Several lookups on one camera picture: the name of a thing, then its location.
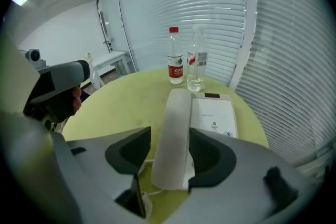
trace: white desk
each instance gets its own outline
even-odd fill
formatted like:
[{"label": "white desk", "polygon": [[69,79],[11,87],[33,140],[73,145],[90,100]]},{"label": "white desk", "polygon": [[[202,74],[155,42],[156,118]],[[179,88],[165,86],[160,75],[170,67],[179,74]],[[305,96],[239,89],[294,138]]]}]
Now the white desk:
[{"label": "white desk", "polygon": [[[124,66],[124,69],[126,71],[126,74],[130,74],[130,69],[127,65],[126,61],[126,52],[124,51],[112,51],[109,54],[105,54],[99,57],[96,57],[93,59],[92,66],[94,67],[95,71],[99,73],[99,70],[103,69],[104,67],[113,65],[119,61],[122,62],[122,65]],[[85,86],[86,84],[90,83],[90,79],[84,81],[80,84],[80,87]]]}]

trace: human hand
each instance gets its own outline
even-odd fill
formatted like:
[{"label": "human hand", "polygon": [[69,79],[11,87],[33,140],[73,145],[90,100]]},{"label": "human hand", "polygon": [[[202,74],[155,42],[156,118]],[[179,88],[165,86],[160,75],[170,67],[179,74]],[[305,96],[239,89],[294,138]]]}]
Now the human hand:
[{"label": "human hand", "polygon": [[73,96],[72,104],[73,104],[75,112],[77,112],[82,106],[82,101],[80,100],[81,94],[82,94],[82,90],[79,87],[74,87],[72,89],[72,96]]}]

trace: floor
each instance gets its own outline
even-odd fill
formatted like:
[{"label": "floor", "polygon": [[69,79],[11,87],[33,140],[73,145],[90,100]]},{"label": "floor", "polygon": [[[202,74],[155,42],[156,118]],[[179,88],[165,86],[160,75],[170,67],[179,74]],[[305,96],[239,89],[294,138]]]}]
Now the floor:
[{"label": "floor", "polygon": [[[103,82],[105,84],[107,84],[107,83],[109,83],[113,80],[116,80],[119,75],[120,75],[119,72],[117,70],[115,70],[113,72],[109,72],[109,73],[103,75],[101,77],[101,79],[103,80]],[[89,84],[88,86],[82,88],[82,91],[84,91],[88,94],[93,94],[96,91],[96,89],[94,88],[94,86],[92,84]],[[65,121],[63,121],[61,123],[58,123],[56,128],[55,128],[55,132],[62,133],[63,128],[64,128],[65,124],[67,123],[67,121],[68,121],[68,119],[66,119]]]}]

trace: red bottle label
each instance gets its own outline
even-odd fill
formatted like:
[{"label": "red bottle label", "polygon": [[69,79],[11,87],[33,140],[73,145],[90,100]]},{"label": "red bottle label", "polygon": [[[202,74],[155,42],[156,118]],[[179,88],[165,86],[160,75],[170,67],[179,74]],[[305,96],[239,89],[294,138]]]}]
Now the red bottle label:
[{"label": "red bottle label", "polygon": [[168,65],[169,77],[171,78],[180,78],[183,76],[183,66],[174,67]]}]

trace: round table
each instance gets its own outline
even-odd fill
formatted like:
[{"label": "round table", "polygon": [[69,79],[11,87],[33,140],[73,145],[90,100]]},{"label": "round table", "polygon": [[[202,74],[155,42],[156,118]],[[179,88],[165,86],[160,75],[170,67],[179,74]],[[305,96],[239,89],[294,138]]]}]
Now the round table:
[{"label": "round table", "polygon": [[[233,90],[205,78],[201,92],[229,94],[234,105],[238,137],[268,147],[263,128],[252,109]],[[161,131],[165,105],[172,89],[186,89],[186,82],[173,85],[168,70],[149,70],[127,75],[106,84],[92,94],[64,127],[67,141],[110,135],[151,126],[152,142],[147,159],[153,159]],[[139,176],[141,191],[158,189],[151,184],[151,165]],[[187,191],[163,191],[151,196],[151,223],[162,223],[188,197]]]}]

